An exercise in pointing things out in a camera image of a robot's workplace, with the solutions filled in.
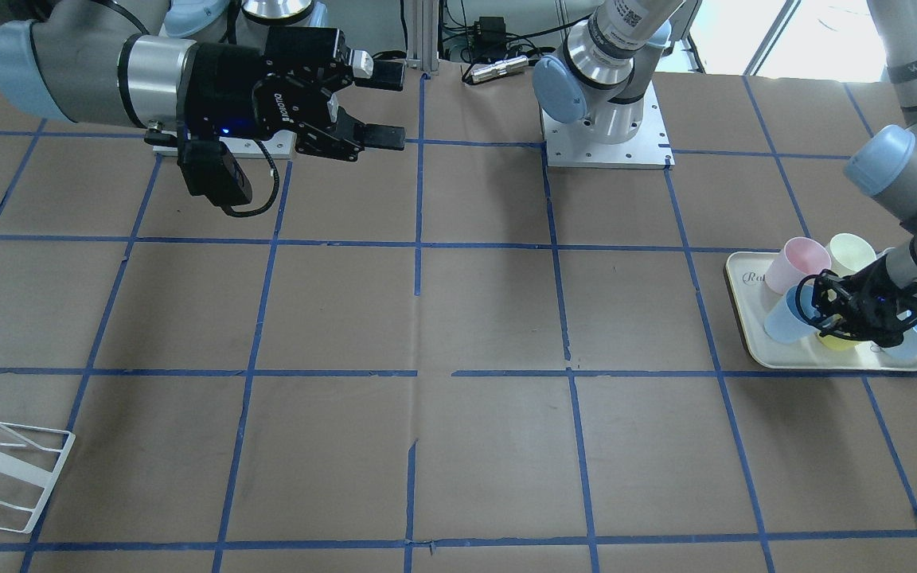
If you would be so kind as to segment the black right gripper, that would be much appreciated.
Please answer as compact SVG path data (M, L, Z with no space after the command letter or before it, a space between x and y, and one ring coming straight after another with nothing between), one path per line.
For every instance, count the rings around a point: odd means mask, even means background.
M201 43L193 52L181 118L194 138L266 142L296 135L301 154L356 161L363 149L404 151L405 128L363 123L338 110L336 93L403 91L405 63L352 49L335 28L278 28L258 49Z

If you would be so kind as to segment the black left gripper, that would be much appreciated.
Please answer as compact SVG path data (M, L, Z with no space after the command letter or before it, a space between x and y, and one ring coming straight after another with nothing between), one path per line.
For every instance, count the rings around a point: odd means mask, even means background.
M917 318L917 283L897 286L880 258L855 275L841 277L825 269L804 277L797 284L796 302L799 319L819 337L894 348Z

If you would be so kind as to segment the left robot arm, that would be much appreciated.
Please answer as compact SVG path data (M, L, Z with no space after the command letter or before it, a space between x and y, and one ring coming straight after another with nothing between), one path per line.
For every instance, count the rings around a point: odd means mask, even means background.
M564 43L540 58L533 88L542 115L613 146L629 141L665 47L678 1L604 1L572 23ZM870 1L870 18L887 54L887 79L901 126L886 126L845 164L845 177L894 216L909 236L902 246L851 275L809 271L798 279L812 296L801 322L823 337L906 347L917 330L917 1Z

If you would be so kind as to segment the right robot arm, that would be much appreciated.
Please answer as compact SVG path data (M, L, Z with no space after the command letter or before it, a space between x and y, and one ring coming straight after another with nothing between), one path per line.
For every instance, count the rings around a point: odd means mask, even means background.
M403 127L336 95L400 91L404 66L347 46L317 1L0 1L0 91L66 123L135 127L179 154L291 151L356 161Z

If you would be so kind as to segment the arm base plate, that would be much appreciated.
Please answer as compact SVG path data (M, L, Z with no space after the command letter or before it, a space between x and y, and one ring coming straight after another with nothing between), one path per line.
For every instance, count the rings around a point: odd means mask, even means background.
M576 123L561 123L544 110L540 119L551 167L663 170L674 164L654 84L641 100L603 102Z
M275 159L288 159L292 157L295 149L296 134L291 131L280 131L269 141L261 141L261 144L267 149L267 152ZM163 156L175 157L176 152L176 134L172 131L151 131L148 130L143 135L143 141L152 146L156 153ZM259 148L257 142L252 140L243 140L242 138L220 138L220 141L227 146L230 152L236 158L263 158L264 153Z

